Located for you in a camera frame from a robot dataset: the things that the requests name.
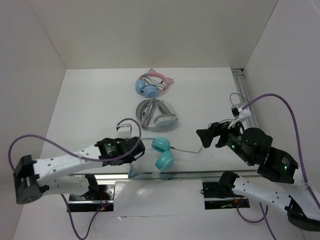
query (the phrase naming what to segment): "cat ear headphones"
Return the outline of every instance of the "cat ear headphones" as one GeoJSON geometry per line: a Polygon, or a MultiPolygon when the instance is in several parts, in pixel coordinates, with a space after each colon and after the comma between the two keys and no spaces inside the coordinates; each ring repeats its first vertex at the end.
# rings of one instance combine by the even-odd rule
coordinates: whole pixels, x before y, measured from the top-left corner
{"type": "Polygon", "coordinates": [[[155,98],[140,102],[136,107],[135,115],[141,127],[152,132],[163,132],[171,128],[177,121],[173,107],[167,101],[155,98]],[[161,115],[153,120],[153,124],[150,124],[156,106],[160,110],[161,115]]]}
{"type": "Polygon", "coordinates": [[[143,94],[147,98],[153,99],[167,89],[171,80],[171,78],[167,78],[159,72],[149,71],[141,75],[135,82],[135,90],[138,94],[143,94]],[[151,79],[150,77],[160,78],[161,81],[151,79]]]}

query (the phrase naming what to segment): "headphone headband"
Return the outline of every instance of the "headphone headband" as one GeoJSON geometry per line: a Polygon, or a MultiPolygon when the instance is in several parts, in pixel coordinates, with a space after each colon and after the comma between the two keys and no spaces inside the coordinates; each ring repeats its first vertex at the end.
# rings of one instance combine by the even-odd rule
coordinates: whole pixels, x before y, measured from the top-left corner
{"type": "Polygon", "coordinates": [[[148,129],[153,132],[161,132],[169,129],[177,120],[173,107],[167,101],[155,98],[140,102],[135,110],[135,115],[143,129],[148,129]],[[149,125],[155,113],[156,106],[160,110],[161,115],[154,119],[152,125],[149,125]]]}
{"type": "Polygon", "coordinates": [[[141,75],[138,80],[143,79],[144,77],[157,77],[160,78],[163,82],[165,82],[165,88],[160,88],[159,92],[162,93],[169,85],[170,80],[163,74],[156,71],[148,71],[145,74],[141,75]]]}

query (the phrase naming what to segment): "headphone ear cup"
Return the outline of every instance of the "headphone ear cup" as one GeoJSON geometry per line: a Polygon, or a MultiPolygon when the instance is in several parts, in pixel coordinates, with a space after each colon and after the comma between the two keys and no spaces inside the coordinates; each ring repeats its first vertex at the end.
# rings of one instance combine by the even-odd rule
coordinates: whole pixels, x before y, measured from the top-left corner
{"type": "Polygon", "coordinates": [[[174,163],[174,156],[170,151],[165,151],[155,162],[157,169],[161,171],[167,170],[174,163]]]}
{"type": "Polygon", "coordinates": [[[145,80],[142,79],[138,79],[137,81],[135,81],[135,90],[138,94],[143,94],[145,91],[145,86],[146,86],[146,82],[145,80]]]}
{"type": "Polygon", "coordinates": [[[154,85],[147,85],[143,88],[143,94],[149,99],[154,99],[159,94],[159,89],[154,85]]]}
{"type": "Polygon", "coordinates": [[[157,137],[154,139],[151,147],[160,153],[169,152],[171,149],[170,142],[165,137],[157,137]]]}

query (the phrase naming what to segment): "gray headphones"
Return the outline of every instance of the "gray headphones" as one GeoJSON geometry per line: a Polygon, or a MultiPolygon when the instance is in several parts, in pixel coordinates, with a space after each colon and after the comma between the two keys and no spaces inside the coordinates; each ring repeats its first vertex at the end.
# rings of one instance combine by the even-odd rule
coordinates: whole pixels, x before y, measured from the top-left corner
{"type": "Polygon", "coordinates": [[[136,107],[135,115],[141,127],[152,132],[165,131],[171,128],[177,121],[173,107],[167,101],[155,98],[140,102],[136,107]],[[156,106],[158,106],[161,115],[157,116],[153,124],[149,125],[155,113],[156,106]]]}

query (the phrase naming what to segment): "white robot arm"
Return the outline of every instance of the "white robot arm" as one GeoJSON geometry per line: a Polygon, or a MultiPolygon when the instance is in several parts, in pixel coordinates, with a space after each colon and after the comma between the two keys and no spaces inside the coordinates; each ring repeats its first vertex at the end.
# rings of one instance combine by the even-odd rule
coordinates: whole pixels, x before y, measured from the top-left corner
{"type": "Polygon", "coordinates": [[[26,155],[20,159],[13,172],[16,203],[32,203],[50,194],[76,194],[90,199],[99,191],[95,176],[72,174],[108,165],[132,163],[145,150],[138,137],[131,138],[131,125],[124,124],[117,128],[117,138],[105,138],[95,145],[72,153],[73,155],[36,160],[31,155],[26,155]],[[131,154],[116,159],[132,150],[137,143],[131,154]]]}
{"type": "Polygon", "coordinates": [[[272,137],[261,129],[244,129],[241,122],[250,116],[248,106],[237,105],[232,113],[235,120],[214,122],[208,129],[196,131],[203,146],[210,147],[213,138],[219,136],[216,148],[228,146],[247,165],[259,165],[257,173],[282,187],[286,194],[257,185],[230,171],[221,176],[220,187],[278,208],[300,229],[320,232],[320,193],[305,181],[302,167],[287,152],[272,147],[272,137]]]}

